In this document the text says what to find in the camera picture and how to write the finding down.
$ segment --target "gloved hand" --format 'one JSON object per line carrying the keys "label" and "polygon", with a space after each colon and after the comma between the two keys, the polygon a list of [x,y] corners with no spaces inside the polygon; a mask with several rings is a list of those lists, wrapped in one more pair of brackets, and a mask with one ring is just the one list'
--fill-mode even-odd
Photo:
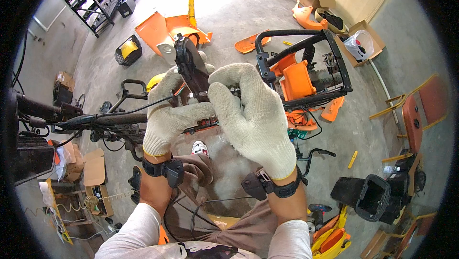
{"label": "gloved hand", "polygon": [[[200,55],[205,61],[206,55],[201,51]],[[182,77],[175,73],[177,67],[172,67],[164,78],[148,94],[148,102],[152,103],[177,91],[183,83]],[[215,67],[206,64],[209,72]],[[151,156],[159,156],[170,151],[171,142],[180,135],[187,127],[194,126],[200,119],[214,116],[215,112],[210,103],[194,103],[173,108],[172,105],[163,101],[148,108],[148,122],[143,142],[144,152]]]}
{"label": "gloved hand", "polygon": [[[289,176],[296,165],[287,135],[287,118],[276,91],[251,64],[230,64],[209,77],[209,99],[229,142],[244,157],[261,164],[275,180]],[[241,99],[227,86],[239,85]]]}

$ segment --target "black metal frame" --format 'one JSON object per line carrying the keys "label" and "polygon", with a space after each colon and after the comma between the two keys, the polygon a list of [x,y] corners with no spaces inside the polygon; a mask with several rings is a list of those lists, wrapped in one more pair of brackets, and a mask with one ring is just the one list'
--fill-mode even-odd
{"label": "black metal frame", "polygon": [[[94,1],[94,3],[96,4],[97,9],[100,9],[101,12],[97,12],[97,11],[96,11],[97,9],[95,9],[95,10],[89,10],[89,9],[83,9],[83,8],[81,8],[81,5],[83,5],[86,1],[84,1],[84,2],[81,3],[80,1],[76,0],[73,4],[70,3],[71,0],[64,0],[64,1],[67,3],[67,5],[70,7],[70,9],[71,9],[71,10],[81,19],[81,21],[83,21],[84,24],[94,33],[94,35],[95,35],[97,38],[99,38],[99,33],[100,33],[102,30],[104,30],[105,27],[106,27],[106,25],[108,24],[108,23],[107,23],[106,25],[103,25],[103,26],[102,26],[103,23],[105,23],[106,21],[108,21],[110,24],[112,24],[112,26],[115,25],[115,22],[113,22],[111,16],[108,15],[108,13],[107,13],[106,10],[102,7],[102,5],[100,4],[100,2],[99,2],[98,0],[93,0],[93,1]],[[106,17],[106,19],[105,19],[104,21],[102,21],[102,22],[99,24],[99,26],[93,28],[92,26],[90,26],[90,25],[88,24],[88,22],[86,22],[87,19],[89,18],[89,15],[90,15],[90,14],[87,15],[87,16],[84,18],[83,16],[81,16],[80,14],[78,14],[78,10],[83,10],[83,11],[91,12],[91,14],[92,14],[92,13],[101,14],[101,15],[104,15],[104,16]]]}
{"label": "black metal frame", "polygon": [[[272,58],[269,58],[269,54],[267,52],[264,52],[261,44],[263,38],[291,35],[305,35],[311,37],[301,40],[300,42],[289,46],[288,48],[284,49]],[[349,74],[347,73],[346,64],[344,64],[341,52],[338,46],[336,45],[335,40],[333,39],[333,35],[329,30],[270,30],[258,34],[257,38],[255,39],[255,49],[257,50],[257,62],[260,75],[263,81],[273,90],[275,90],[274,83],[276,82],[276,76],[274,72],[271,72],[269,70],[269,68],[277,62],[279,62],[280,60],[282,60],[285,56],[297,52],[313,44],[316,44],[322,40],[326,40],[330,45],[331,51],[335,57],[336,64],[338,66],[338,70],[341,73],[343,86],[337,88],[336,90],[310,95],[301,99],[296,99],[292,101],[282,101],[282,103],[284,104],[284,108],[294,108],[298,106],[314,107],[326,101],[330,101],[338,97],[345,96],[348,92],[352,92],[353,89],[351,80],[349,79]]]}

